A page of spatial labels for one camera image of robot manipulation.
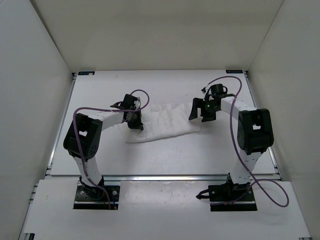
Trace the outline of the white pleated skirt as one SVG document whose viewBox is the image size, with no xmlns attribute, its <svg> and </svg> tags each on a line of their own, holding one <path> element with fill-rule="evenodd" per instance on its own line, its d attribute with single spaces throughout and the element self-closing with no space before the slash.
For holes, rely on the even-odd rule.
<svg viewBox="0 0 320 240">
<path fill-rule="evenodd" d="M 126 123 L 118 129 L 126 143 L 145 143 L 199 132 L 201 119 L 189 120 L 191 103 L 151 105 L 141 112 L 143 130 L 129 129 Z"/>
</svg>

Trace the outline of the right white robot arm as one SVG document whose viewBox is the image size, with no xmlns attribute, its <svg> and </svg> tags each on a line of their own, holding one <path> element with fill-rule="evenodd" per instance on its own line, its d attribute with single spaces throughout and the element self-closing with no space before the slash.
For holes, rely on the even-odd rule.
<svg viewBox="0 0 320 240">
<path fill-rule="evenodd" d="M 236 150 L 238 160 L 228 174 L 228 185 L 224 187 L 224 195 L 229 200 L 236 200 L 242 195 L 242 188 L 248 186 L 251 174 L 258 159 L 274 143 L 272 121 L 266 108 L 251 107 L 232 93 L 222 84 L 214 84 L 201 90 L 203 98 L 195 97 L 189 120 L 202 117 L 201 121 L 212 122 L 217 118 L 217 112 L 229 114 L 229 123 L 237 121 L 237 132 L 230 126 L 231 140 Z"/>
</svg>

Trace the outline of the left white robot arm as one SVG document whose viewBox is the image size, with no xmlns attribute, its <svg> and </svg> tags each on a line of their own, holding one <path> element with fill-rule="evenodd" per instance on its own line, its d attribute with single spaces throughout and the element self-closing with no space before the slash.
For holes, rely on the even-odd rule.
<svg viewBox="0 0 320 240">
<path fill-rule="evenodd" d="M 93 198 L 104 195 L 104 178 L 96 162 L 96 153 L 104 130 L 126 123 L 131 130 L 144 129 L 139 97 L 126 94 L 122 101 L 110 106 L 110 109 L 80 107 L 75 110 L 72 122 L 63 141 L 63 148 L 75 160 L 80 183 Z"/>
</svg>

